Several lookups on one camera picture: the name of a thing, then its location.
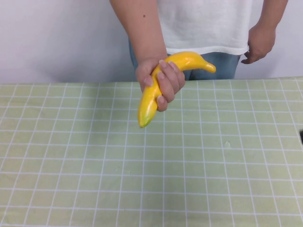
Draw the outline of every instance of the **forearm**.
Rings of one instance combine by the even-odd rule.
[[[128,34],[138,62],[166,54],[156,0],[110,0],[110,3]]]
[[[276,28],[280,23],[288,0],[264,0],[259,24]]]

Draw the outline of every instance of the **toy banana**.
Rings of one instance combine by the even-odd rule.
[[[204,69],[211,73],[216,72],[216,67],[205,61],[204,58],[196,52],[175,53],[167,57],[164,61],[174,62],[181,71]],[[157,73],[159,71],[160,65],[158,65],[151,74],[153,78],[153,86],[146,87],[143,91],[137,116],[140,128],[147,126],[157,112],[157,97],[162,95],[157,81]]]

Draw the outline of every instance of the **wall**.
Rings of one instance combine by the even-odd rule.
[[[261,12],[254,0],[251,25]],[[127,36],[108,0],[0,0],[0,82],[134,81]],[[276,45],[236,78],[303,76],[302,0],[290,0]]]

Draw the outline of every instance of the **white t-shirt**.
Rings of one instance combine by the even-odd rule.
[[[167,52],[248,50],[253,0],[157,0]]]

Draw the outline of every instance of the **blue jeans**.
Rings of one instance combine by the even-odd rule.
[[[134,55],[131,43],[129,42],[129,52],[132,64],[136,69],[138,62]],[[215,73],[210,73],[206,70],[186,70],[185,80],[206,80],[206,79],[233,79],[235,77],[236,69],[240,60],[240,55],[232,55],[221,52],[212,52],[202,54],[202,57],[209,63],[216,67]]]

